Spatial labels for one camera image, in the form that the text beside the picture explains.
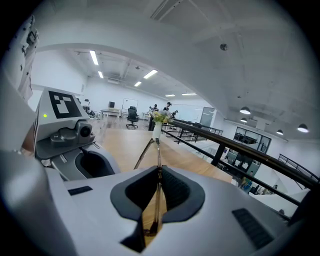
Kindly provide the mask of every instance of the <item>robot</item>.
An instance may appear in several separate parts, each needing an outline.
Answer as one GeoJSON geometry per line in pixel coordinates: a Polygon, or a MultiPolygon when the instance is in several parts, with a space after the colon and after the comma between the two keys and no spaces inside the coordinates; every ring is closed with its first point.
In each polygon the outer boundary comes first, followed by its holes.
{"type": "Polygon", "coordinates": [[[65,181],[120,173],[114,158],[95,142],[89,119],[74,95],[43,90],[34,122],[35,157],[50,160],[65,181]]]}
{"type": "MultiPolygon", "coordinates": [[[[17,92],[8,92],[7,101],[28,108],[17,92]]],[[[113,157],[95,142],[88,119],[74,95],[46,88],[33,126],[35,158],[14,149],[22,144],[22,135],[14,147],[8,148],[6,141],[7,148],[0,150],[0,195],[7,213],[3,223],[14,227],[16,241],[30,245],[28,252],[276,255],[305,221],[297,211],[285,223],[232,184],[162,165],[159,150],[155,166],[121,173],[113,157]],[[40,160],[50,160],[53,168],[40,160]],[[167,212],[162,229],[155,227],[157,235],[146,247],[142,212],[160,189],[167,212]]],[[[21,127],[20,134],[25,134],[21,127]]]]}

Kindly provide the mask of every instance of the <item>white desk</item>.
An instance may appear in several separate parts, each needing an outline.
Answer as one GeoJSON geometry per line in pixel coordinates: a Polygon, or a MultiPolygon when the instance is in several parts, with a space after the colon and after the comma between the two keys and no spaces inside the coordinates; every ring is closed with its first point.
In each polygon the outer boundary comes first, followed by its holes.
{"type": "Polygon", "coordinates": [[[151,117],[151,115],[150,115],[150,114],[148,114],[148,113],[144,113],[144,112],[142,112],[142,115],[143,115],[142,120],[145,120],[145,118],[146,118],[146,117],[148,118],[147,120],[149,120],[149,118],[151,117]]]}
{"type": "Polygon", "coordinates": [[[120,109],[116,109],[116,108],[102,109],[101,115],[102,115],[102,118],[104,117],[104,115],[106,115],[106,117],[117,116],[118,118],[120,118],[120,109]]]}

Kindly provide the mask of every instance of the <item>door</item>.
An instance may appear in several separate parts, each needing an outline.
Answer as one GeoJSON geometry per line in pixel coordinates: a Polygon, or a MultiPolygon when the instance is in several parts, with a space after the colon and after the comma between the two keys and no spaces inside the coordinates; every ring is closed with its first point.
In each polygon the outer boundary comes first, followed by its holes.
{"type": "MultiPolygon", "coordinates": [[[[205,106],[202,111],[200,124],[210,127],[212,118],[214,117],[214,112],[215,112],[215,109],[213,107],[205,106]]],[[[202,127],[202,129],[207,131],[209,130],[209,128],[206,128],[206,127],[202,127]]]]}

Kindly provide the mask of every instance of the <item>whiteboard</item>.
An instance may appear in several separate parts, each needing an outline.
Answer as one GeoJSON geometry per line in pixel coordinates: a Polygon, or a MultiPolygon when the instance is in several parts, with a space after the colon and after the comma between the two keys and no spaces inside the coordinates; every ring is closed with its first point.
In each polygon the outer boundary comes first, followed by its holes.
{"type": "Polygon", "coordinates": [[[185,105],[185,104],[173,104],[169,107],[170,112],[178,110],[175,115],[176,119],[191,121],[193,123],[199,123],[203,107],[196,105],[185,105]]]}
{"type": "Polygon", "coordinates": [[[122,104],[122,113],[127,114],[128,108],[131,106],[135,107],[135,109],[138,109],[138,101],[132,98],[124,98],[122,104]]]}

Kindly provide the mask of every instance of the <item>desk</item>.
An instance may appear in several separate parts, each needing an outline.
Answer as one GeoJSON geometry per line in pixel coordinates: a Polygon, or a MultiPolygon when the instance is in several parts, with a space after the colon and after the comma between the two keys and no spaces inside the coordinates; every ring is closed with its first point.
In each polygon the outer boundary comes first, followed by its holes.
{"type": "Polygon", "coordinates": [[[119,118],[120,117],[120,109],[116,109],[116,108],[102,109],[101,115],[102,115],[102,118],[104,115],[106,115],[106,117],[108,117],[110,115],[110,116],[117,116],[119,118]]]}
{"type": "Polygon", "coordinates": [[[148,113],[144,113],[144,112],[142,112],[142,116],[143,116],[142,120],[145,120],[146,117],[147,117],[147,118],[150,118],[150,117],[151,117],[151,115],[149,115],[148,113]]]}
{"type": "MultiPolygon", "coordinates": [[[[107,129],[105,133],[102,146],[115,158],[122,172],[133,170],[152,137],[152,131],[146,130],[107,129]]],[[[163,165],[231,183],[232,177],[229,174],[182,148],[164,134],[160,136],[160,153],[163,165]]],[[[157,145],[153,143],[139,168],[157,164],[157,145]]]]}

